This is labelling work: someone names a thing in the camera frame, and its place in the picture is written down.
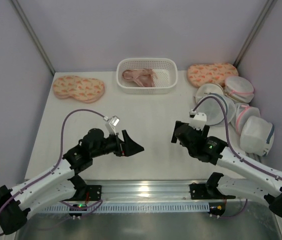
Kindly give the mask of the peach floral laundry bag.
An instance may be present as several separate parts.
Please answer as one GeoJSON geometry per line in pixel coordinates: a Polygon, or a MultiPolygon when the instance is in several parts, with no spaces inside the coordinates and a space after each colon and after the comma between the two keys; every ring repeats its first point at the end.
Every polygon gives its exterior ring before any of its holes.
{"type": "Polygon", "coordinates": [[[72,98],[83,103],[94,103],[105,93],[105,83],[96,78],[64,75],[52,83],[54,95],[59,99],[72,98]]]}

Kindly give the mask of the pink satin lace bra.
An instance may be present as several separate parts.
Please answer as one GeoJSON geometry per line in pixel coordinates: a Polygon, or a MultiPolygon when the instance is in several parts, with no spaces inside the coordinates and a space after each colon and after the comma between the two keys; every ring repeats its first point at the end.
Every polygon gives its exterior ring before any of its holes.
{"type": "Polygon", "coordinates": [[[122,78],[127,82],[134,82],[142,88],[154,88],[154,78],[158,78],[153,69],[128,69],[122,73],[122,78]]]}

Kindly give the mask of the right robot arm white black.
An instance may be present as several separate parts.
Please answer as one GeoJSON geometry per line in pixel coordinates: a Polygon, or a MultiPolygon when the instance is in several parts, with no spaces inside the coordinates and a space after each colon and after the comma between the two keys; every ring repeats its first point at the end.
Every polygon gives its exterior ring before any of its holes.
{"type": "Polygon", "coordinates": [[[213,198],[241,197],[265,205],[282,218],[282,171],[268,167],[235,151],[230,142],[208,136],[209,126],[197,130],[176,121],[172,143],[180,142],[188,154],[203,163],[231,170],[242,179],[214,172],[205,187],[213,198]]]}

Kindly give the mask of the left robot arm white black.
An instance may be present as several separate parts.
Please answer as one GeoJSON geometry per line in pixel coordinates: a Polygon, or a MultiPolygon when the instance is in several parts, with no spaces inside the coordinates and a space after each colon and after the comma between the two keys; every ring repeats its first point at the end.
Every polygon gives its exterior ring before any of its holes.
{"type": "Polygon", "coordinates": [[[115,133],[105,137],[101,129],[93,128],[51,168],[12,188],[1,186],[3,235],[18,231],[32,216],[50,205],[84,200],[89,187],[79,174],[92,166],[94,158],[107,154],[130,157],[144,151],[126,130],[122,131],[122,136],[120,139],[115,133]]]}

